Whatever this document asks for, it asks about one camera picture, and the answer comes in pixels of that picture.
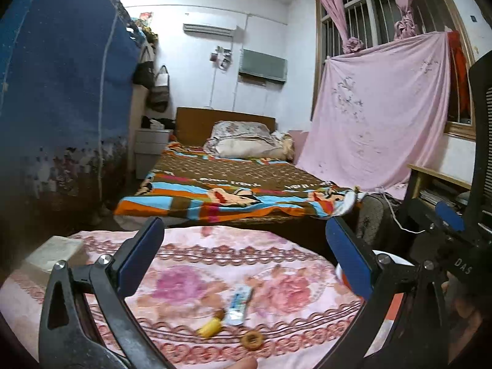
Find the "person's hand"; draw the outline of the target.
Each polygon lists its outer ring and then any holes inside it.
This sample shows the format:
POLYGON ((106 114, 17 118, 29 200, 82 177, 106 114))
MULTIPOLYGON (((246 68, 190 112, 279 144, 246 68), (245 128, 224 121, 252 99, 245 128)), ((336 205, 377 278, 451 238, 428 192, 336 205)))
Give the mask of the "person's hand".
POLYGON ((453 362, 470 343, 483 318, 468 298, 468 291, 456 277, 449 278, 441 287, 450 328, 448 363, 453 362))

